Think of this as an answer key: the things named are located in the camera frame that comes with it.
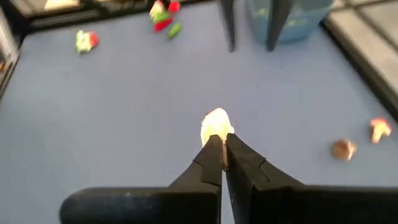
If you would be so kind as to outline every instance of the plastic container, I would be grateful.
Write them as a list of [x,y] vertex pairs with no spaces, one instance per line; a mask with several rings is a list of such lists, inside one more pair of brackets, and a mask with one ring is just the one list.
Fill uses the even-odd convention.
[[[248,19],[256,39],[265,44],[272,0],[246,0]],[[333,0],[294,0],[278,42],[307,38],[331,9]]]

